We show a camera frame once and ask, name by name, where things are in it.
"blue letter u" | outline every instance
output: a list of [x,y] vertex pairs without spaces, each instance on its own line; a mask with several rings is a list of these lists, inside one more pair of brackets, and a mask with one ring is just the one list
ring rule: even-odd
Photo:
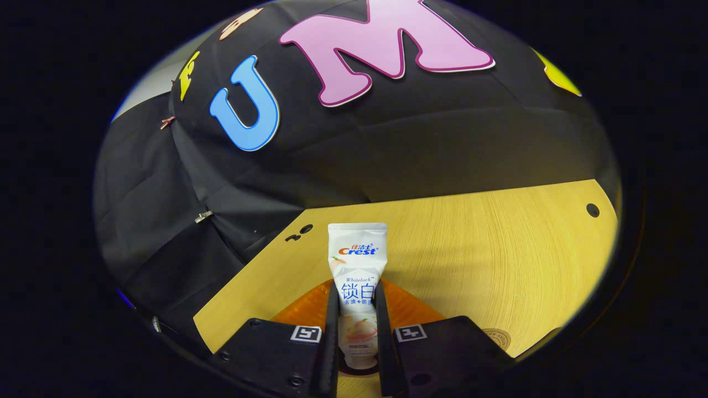
[[240,83],[258,110],[258,119],[251,127],[246,127],[229,103],[229,91],[219,90],[209,107],[231,141],[244,151],[256,151],[267,144],[275,135],[280,124],[280,109],[273,93],[256,71],[258,58],[246,58],[231,75],[233,84]]

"tube cap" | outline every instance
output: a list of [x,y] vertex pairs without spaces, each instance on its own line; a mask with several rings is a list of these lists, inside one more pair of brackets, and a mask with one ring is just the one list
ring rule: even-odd
[[344,355],[344,362],[347,364],[348,367],[359,370],[373,368],[378,363],[378,361],[374,357],[353,358],[347,355]]

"pink letter m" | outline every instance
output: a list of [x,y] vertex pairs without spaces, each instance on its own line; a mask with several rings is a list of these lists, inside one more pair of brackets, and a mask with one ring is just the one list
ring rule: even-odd
[[344,52],[392,79],[406,71],[403,32],[420,50],[416,63],[430,72],[487,69],[494,59],[473,46],[423,0],[367,0],[366,22],[315,15],[293,26],[280,44],[294,43],[322,81],[319,101],[339,106],[369,91],[371,77],[354,73]]

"wooden table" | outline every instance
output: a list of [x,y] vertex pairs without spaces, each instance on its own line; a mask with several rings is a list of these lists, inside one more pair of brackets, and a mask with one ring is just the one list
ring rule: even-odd
[[[588,203],[600,210],[588,214]],[[327,224],[386,222],[383,277],[446,317],[510,335],[516,357],[580,309],[603,275],[617,217],[595,180],[305,210],[194,322],[212,352],[331,278]],[[307,224],[312,231],[285,241]],[[339,397],[380,397],[378,375],[339,377]]]

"toothpaste tube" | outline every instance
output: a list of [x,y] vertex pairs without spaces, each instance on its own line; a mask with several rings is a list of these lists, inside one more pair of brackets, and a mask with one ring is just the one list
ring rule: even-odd
[[339,292],[339,348],[352,369],[376,366],[376,284],[387,262],[383,222],[329,225],[329,269]]

